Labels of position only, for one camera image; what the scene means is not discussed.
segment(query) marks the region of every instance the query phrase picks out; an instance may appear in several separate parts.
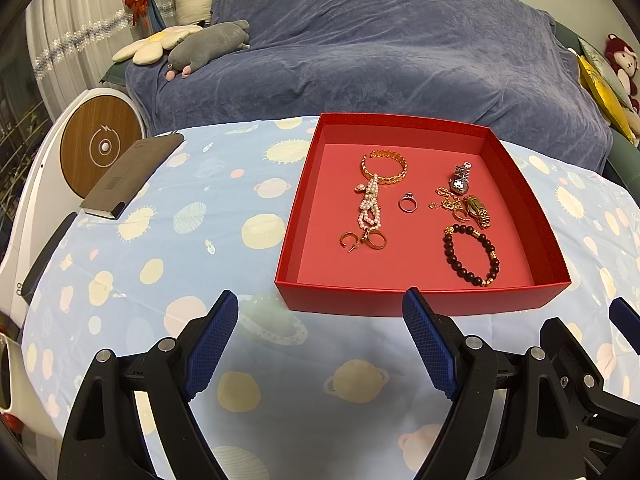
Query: curtain tie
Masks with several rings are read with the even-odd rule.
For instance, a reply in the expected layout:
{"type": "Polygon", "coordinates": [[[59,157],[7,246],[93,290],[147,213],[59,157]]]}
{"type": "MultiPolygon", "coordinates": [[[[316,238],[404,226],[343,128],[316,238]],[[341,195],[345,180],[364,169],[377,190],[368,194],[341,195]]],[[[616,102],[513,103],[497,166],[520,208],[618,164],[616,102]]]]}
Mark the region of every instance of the curtain tie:
{"type": "Polygon", "coordinates": [[[139,15],[146,13],[146,3],[149,0],[124,0],[124,4],[133,10],[133,24],[136,24],[136,20],[139,15]]]}

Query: bolt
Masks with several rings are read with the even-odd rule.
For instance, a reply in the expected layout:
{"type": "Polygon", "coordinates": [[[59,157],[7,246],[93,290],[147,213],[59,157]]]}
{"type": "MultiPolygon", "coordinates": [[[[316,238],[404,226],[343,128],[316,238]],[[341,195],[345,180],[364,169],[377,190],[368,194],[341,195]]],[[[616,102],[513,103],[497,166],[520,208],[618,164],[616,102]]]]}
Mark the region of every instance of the bolt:
{"type": "Polygon", "coordinates": [[[168,352],[169,350],[173,350],[175,348],[175,341],[170,337],[162,339],[162,341],[158,343],[158,348],[162,352],[168,352]]]}
{"type": "Polygon", "coordinates": [[[472,350],[479,350],[482,348],[482,340],[474,335],[467,337],[465,339],[465,344],[472,350]]]}
{"type": "Polygon", "coordinates": [[[109,360],[110,357],[111,357],[111,352],[109,352],[108,350],[100,350],[95,355],[95,360],[97,360],[99,363],[105,363],[109,360]]]}
{"type": "Polygon", "coordinates": [[[538,361],[542,361],[545,358],[545,351],[539,346],[534,346],[531,350],[531,357],[538,361]]]}

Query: black bead bracelet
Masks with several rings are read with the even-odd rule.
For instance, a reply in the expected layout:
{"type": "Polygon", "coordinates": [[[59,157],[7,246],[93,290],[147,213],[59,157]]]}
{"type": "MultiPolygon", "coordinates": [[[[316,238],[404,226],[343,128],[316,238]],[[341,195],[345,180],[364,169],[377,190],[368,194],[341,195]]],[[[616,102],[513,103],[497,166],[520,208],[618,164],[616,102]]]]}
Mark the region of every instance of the black bead bracelet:
{"type": "Polygon", "coordinates": [[[495,255],[495,247],[491,244],[491,240],[489,240],[485,234],[481,234],[476,231],[471,225],[453,224],[452,226],[444,229],[444,255],[447,257],[447,263],[457,272],[458,276],[460,276],[460,278],[464,278],[475,286],[490,285],[498,276],[498,272],[500,271],[500,260],[495,255]],[[491,264],[486,280],[483,280],[480,276],[476,276],[474,273],[466,270],[465,267],[462,266],[462,263],[458,261],[456,251],[453,249],[453,233],[471,235],[482,244],[482,247],[484,247],[484,250],[489,255],[489,262],[491,264]]]}

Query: yellow flower cushion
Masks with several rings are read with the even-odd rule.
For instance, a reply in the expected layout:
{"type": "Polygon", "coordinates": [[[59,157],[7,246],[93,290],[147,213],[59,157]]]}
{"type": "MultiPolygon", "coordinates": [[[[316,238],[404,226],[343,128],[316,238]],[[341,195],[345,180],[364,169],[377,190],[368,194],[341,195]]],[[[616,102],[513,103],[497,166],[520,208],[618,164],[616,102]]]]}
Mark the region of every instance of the yellow flower cushion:
{"type": "Polygon", "coordinates": [[[622,133],[629,142],[633,143],[635,136],[629,127],[625,113],[618,98],[613,93],[609,84],[604,81],[600,73],[586,60],[584,56],[578,56],[578,64],[580,65],[580,74],[587,83],[591,95],[597,102],[600,109],[611,120],[611,124],[615,129],[622,133]]]}

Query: red cardboard tray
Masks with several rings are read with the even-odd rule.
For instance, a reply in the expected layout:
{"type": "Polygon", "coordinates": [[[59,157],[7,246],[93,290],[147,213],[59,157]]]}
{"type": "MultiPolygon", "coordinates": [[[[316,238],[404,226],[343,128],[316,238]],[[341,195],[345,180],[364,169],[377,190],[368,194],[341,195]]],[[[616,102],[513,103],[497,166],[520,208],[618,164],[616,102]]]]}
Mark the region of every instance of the red cardboard tray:
{"type": "MultiPolygon", "coordinates": [[[[478,229],[475,221],[467,222],[478,229]]],[[[348,238],[348,247],[352,240],[348,238]]],[[[473,237],[454,234],[463,265],[485,277],[489,260],[473,237]]],[[[539,308],[571,279],[544,213],[509,153],[489,128],[420,117],[383,114],[322,114],[306,157],[287,225],[275,278],[291,310],[350,316],[402,316],[401,297],[416,286],[434,311],[446,316],[494,314],[539,308]],[[367,179],[360,161],[380,176],[398,174],[388,158],[372,150],[393,150],[407,160],[397,184],[379,187],[381,231],[386,248],[365,244],[348,253],[343,232],[360,233],[357,219],[367,179]],[[444,255],[444,228],[452,213],[430,209],[435,190],[449,187],[456,165],[469,161],[469,194],[491,217],[483,230],[496,247],[500,273],[488,287],[467,283],[444,255]],[[398,200],[412,192],[417,210],[404,213],[398,200]]]]}

